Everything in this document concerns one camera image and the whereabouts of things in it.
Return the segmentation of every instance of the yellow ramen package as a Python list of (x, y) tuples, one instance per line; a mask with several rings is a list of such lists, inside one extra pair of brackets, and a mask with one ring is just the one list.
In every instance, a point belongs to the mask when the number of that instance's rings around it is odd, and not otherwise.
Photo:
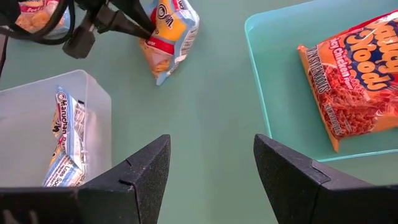
[(298, 51), (336, 152), (343, 138), (398, 127), (398, 11)]
[(156, 30), (149, 40), (140, 39), (150, 69), (161, 85), (185, 60), (199, 28), (199, 16), (187, 0), (154, 0), (146, 9)]

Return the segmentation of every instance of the maruchan ramen package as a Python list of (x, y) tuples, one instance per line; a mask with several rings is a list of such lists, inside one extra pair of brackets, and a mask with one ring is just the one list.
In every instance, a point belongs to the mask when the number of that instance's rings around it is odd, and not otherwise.
[(53, 133), (58, 139), (44, 180), (45, 187), (70, 187), (84, 183), (86, 164), (84, 149), (85, 105), (57, 88), (57, 107)]
[(199, 28), (199, 16), (187, 0), (154, 0), (146, 13), (156, 25), (149, 40), (140, 39), (150, 69), (161, 85), (185, 60)]
[[(35, 32), (43, 28), (58, 6), (59, 0), (28, 0), (19, 3), (21, 15), (16, 24), (29, 32)], [(67, 32), (70, 25), (70, 15), (68, 9), (65, 11), (58, 26), (49, 33), (56, 35)]]
[(398, 127), (398, 11), (298, 51), (336, 152), (343, 138)]

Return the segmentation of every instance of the orange noodle bag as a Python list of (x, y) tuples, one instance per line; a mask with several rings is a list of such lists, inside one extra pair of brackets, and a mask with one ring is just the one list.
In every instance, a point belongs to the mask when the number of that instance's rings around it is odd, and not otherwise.
[(333, 148), (398, 127), (398, 10), (298, 47)]

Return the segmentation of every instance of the light blue tray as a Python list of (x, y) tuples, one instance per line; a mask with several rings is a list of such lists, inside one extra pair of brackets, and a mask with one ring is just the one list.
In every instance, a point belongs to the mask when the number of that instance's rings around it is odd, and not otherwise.
[(398, 0), (317, 0), (251, 16), (245, 23), (267, 135), (313, 159), (398, 152), (398, 129), (348, 138), (335, 153), (296, 48), (398, 8)]

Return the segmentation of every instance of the mint green tabletop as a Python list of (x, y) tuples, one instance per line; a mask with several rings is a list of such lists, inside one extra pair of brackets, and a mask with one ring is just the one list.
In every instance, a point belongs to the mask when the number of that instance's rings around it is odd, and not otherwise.
[[(137, 40), (128, 35), (97, 35), (84, 60), (68, 57), (60, 47), (11, 40), (0, 88), (84, 69), (112, 98), (113, 164), (171, 134), (159, 223), (276, 223), (252, 152), (254, 135), (265, 127), (244, 22), (301, 2), (191, 1), (201, 18), (197, 40), (162, 86), (155, 85)], [(361, 176), (360, 167), (334, 166)]]

